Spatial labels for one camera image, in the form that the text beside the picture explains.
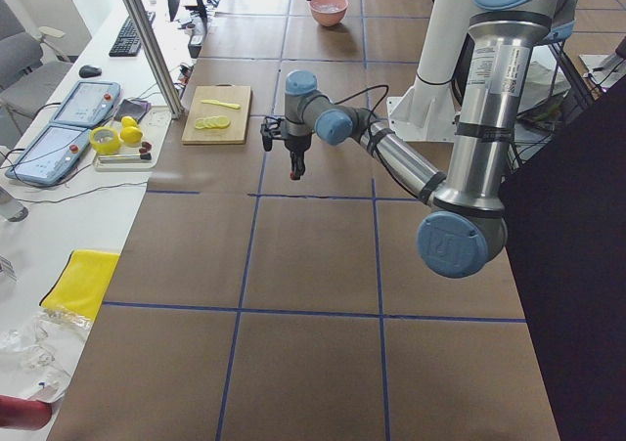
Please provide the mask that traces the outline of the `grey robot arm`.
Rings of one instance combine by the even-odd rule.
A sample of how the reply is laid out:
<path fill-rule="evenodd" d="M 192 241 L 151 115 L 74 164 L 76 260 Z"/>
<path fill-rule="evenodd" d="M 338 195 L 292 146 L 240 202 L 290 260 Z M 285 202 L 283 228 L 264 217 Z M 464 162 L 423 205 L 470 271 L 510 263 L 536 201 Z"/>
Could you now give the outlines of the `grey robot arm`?
<path fill-rule="evenodd" d="M 291 178 L 314 139 L 356 142 L 429 208 L 416 248 L 434 273 L 479 272 L 504 248 L 499 197 L 532 53 L 566 39 L 577 0 L 433 0 L 413 84 L 385 115 L 320 91 L 307 70 L 288 74 L 284 114 L 266 118 L 265 150 L 282 142 Z"/>

